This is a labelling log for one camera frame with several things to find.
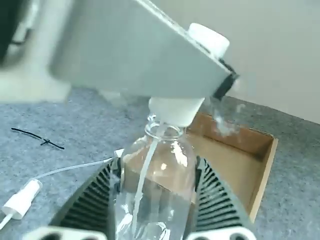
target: gray carpet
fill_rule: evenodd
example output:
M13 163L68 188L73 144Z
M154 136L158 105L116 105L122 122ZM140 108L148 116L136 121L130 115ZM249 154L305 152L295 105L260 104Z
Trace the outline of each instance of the gray carpet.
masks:
M226 98L227 116L242 101ZM275 160L256 219L258 239L314 240L320 236L320 125L279 111L244 103L239 122L279 138ZM0 204L38 174L108 158L143 131L147 102L116 108L92 91L74 90L64 104L0 106ZM21 128L65 147L59 150L12 132ZM22 221L12 220L0 239L22 235L49 223L97 166L58 173L41 181L43 189Z

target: black cable tie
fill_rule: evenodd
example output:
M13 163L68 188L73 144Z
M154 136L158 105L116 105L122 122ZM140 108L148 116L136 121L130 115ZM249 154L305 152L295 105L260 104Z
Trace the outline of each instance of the black cable tie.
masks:
M17 132L21 132L21 133L24 133L24 134L28 134L28 135L30 135L30 136L32 136L32 137L35 137L35 138L40 139L40 140L43 140L44 142L41 143L40 146L45 145L45 144L51 144L51 145L57 147L58 149L62 149L62 150L65 149L63 146L59 146L59 145L57 145L57 144L54 144L54 143L51 142L49 139L42 138L42 137L40 137L40 136L38 136L38 135L36 135L36 134L34 134L34 133L32 133L32 132L24 131L24 130L15 128L15 127L12 127L11 130L17 131Z

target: brown cardboard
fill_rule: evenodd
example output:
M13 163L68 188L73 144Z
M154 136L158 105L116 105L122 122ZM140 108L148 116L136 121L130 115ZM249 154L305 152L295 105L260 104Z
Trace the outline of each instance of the brown cardboard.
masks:
M254 222L278 140L268 133L248 128L221 137L212 117L205 114L195 117L187 135L195 153L205 158L230 185Z

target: white plastic cap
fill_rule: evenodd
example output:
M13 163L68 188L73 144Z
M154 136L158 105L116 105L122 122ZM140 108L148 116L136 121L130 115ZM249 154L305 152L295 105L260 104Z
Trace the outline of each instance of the white plastic cap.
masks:
M204 98L171 99L151 97L150 112L169 125L185 128L194 120Z
M230 45L230 41L226 37L198 23L191 23L188 33L217 59L225 55Z
M222 58L230 45L227 38L197 23L190 25L188 33L194 40L205 47L213 58ZM187 127L194 120L204 100L205 98L172 99L151 97L149 109L150 112L156 114L161 121L167 124Z
M14 194L2 207L6 215L12 215L13 219L22 219L29 210L33 199L36 197L42 183L38 179L31 179L19 192Z

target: black clip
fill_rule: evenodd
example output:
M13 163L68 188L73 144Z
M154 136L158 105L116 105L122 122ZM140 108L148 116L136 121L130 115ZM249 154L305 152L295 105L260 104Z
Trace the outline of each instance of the black clip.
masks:
M236 71L230 65L228 65L222 58L219 59L219 62L223 64L231 72L229 76L227 76L226 79L223 80L219 88L212 95L215 99L221 101L222 98L234 85L237 78L239 78L239 74L237 74Z

